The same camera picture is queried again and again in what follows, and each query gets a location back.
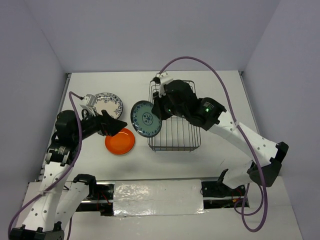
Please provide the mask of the speckled white plate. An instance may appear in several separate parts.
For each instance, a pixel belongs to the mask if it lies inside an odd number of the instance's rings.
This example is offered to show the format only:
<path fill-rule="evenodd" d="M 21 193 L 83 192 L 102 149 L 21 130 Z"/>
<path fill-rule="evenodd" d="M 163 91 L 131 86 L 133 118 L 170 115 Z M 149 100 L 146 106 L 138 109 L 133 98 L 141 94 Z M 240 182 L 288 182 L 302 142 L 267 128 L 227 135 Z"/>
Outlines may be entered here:
<path fill-rule="evenodd" d="M 80 104 L 82 107 L 82 119 L 88 119 L 93 116 L 102 116 L 106 111 L 113 119 L 119 119 L 123 113 L 123 102 L 114 93 L 102 92 L 95 95 L 87 94 Z"/>

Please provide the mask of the small blue patterned plate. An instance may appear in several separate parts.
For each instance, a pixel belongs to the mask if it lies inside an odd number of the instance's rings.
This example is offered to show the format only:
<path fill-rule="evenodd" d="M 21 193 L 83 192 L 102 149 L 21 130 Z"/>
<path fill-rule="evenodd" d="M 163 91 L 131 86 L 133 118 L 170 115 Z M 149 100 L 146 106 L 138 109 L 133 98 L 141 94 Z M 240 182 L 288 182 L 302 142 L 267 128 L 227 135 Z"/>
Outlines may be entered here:
<path fill-rule="evenodd" d="M 151 102 L 141 100 L 133 105 L 130 112 L 133 128 L 145 138 L 153 138 L 162 128 L 162 121 L 152 113 L 153 106 Z"/>

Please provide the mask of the orange plate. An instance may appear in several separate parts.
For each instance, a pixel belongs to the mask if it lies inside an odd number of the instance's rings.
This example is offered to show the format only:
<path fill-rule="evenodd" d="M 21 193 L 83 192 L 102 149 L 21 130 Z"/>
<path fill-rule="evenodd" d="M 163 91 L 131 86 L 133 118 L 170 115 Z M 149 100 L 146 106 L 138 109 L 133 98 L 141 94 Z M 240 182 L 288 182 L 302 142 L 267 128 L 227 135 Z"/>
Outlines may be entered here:
<path fill-rule="evenodd" d="M 123 128 L 115 136 L 106 136 L 104 144 L 110 153 L 114 155 L 124 155 L 134 147 L 135 136 L 132 131 Z"/>

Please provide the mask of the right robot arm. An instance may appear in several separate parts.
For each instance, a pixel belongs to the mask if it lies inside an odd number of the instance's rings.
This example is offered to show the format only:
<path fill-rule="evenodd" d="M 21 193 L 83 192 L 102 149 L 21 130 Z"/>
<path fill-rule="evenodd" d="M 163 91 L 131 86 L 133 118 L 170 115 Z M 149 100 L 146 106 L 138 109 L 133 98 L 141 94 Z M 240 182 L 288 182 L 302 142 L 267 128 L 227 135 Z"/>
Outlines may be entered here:
<path fill-rule="evenodd" d="M 248 183 L 267 188 L 273 185 L 289 149 L 285 142 L 275 143 L 235 121 L 222 104 L 210 97 L 198 98 L 185 81 L 158 77 L 153 80 L 160 87 L 152 95 L 152 113 L 160 120 L 182 117 L 191 125 L 222 137 L 251 158 L 243 167 L 225 169 L 220 174 L 217 190 L 221 195 L 228 196 Z"/>

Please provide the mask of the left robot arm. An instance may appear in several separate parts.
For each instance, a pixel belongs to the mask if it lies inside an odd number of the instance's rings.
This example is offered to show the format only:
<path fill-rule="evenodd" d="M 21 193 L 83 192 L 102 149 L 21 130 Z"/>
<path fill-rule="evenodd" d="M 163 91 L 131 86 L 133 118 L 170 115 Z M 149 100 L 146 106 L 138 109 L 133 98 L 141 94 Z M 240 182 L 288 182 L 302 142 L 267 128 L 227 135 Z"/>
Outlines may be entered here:
<path fill-rule="evenodd" d="M 65 183 L 82 148 L 82 141 L 95 133 L 115 136 L 127 123 L 112 118 L 105 110 L 101 114 L 80 119 L 73 110 L 57 115 L 56 131 L 52 135 L 44 166 L 44 176 L 38 194 L 26 203 L 31 209 L 20 227 L 8 227 L 10 240 L 63 240 L 69 239 L 72 219 L 81 202 L 98 194 L 95 176 L 80 173 L 62 197 Z"/>

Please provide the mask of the dark green plate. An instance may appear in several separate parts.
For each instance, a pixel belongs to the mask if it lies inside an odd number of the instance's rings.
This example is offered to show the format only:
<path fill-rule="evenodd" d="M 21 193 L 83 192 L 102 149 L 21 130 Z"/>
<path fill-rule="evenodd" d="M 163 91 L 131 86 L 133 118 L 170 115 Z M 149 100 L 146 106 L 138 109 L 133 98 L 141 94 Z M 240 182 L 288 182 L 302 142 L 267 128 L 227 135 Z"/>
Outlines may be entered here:
<path fill-rule="evenodd" d="M 114 118 L 114 119 L 119 119 L 122 114 L 124 112 L 124 105 L 122 103 L 112 103 L 111 107 L 110 107 L 110 115 Z"/>

